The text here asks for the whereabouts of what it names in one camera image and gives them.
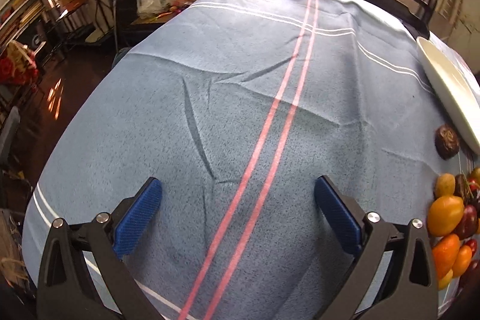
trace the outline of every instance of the white plate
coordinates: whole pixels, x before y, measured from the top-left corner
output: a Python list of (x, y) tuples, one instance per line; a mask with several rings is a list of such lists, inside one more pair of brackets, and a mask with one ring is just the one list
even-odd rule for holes
[(430, 41), (417, 38), (420, 60), (433, 89), (474, 153), (480, 155), (480, 107), (453, 63)]

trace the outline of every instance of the brown fruit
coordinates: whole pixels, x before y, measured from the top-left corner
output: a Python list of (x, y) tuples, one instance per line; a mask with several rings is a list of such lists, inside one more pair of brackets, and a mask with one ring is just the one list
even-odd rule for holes
[(455, 177), (452, 174), (442, 174), (435, 184), (435, 197), (452, 196), (455, 192)]
[(464, 205), (473, 201), (473, 194), (470, 190), (469, 182), (464, 174), (458, 174), (455, 177), (455, 192), (454, 195), (461, 197)]
[(444, 160), (453, 158), (460, 151), (457, 133), (448, 124), (443, 124), (435, 131), (435, 148)]
[(462, 220), (463, 210), (463, 200), (460, 197), (442, 196), (436, 199), (428, 210), (428, 232), (438, 238), (448, 235)]

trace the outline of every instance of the red tomato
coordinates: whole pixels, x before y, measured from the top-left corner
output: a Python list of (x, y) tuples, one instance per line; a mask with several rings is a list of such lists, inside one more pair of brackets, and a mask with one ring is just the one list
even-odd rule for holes
[(480, 190), (480, 185), (473, 178), (469, 179), (469, 186), (471, 191)]
[(470, 239), (470, 240), (465, 242), (465, 245), (469, 246), (472, 249), (472, 254), (475, 255), (475, 253), (477, 252), (477, 248), (478, 248), (477, 240)]

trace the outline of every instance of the speaker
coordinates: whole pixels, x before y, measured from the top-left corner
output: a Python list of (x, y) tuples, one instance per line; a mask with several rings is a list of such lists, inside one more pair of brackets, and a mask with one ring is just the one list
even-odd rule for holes
[(39, 16), (36, 20), (33, 20), (22, 32), (22, 34), (18, 36), (17, 41), (27, 45), (32, 51), (37, 49), (42, 43), (42, 37), (39, 31), (39, 25), (42, 23), (43, 20), (41, 16)]

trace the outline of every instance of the yellow tomato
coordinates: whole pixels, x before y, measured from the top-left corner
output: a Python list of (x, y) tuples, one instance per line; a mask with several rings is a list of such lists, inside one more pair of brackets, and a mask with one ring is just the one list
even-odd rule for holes
[(438, 290), (444, 290), (453, 278), (453, 270), (447, 272), (447, 275), (438, 281)]
[(427, 228), (440, 238), (455, 229), (463, 216), (463, 200), (455, 196), (442, 196), (431, 205), (427, 215)]
[(435, 184), (435, 197), (452, 196), (455, 193), (455, 177), (452, 174), (442, 174)]
[(457, 278), (462, 275), (468, 268), (471, 260), (472, 249), (469, 246), (460, 247), (457, 259), (455, 259), (455, 263), (452, 266), (453, 278)]

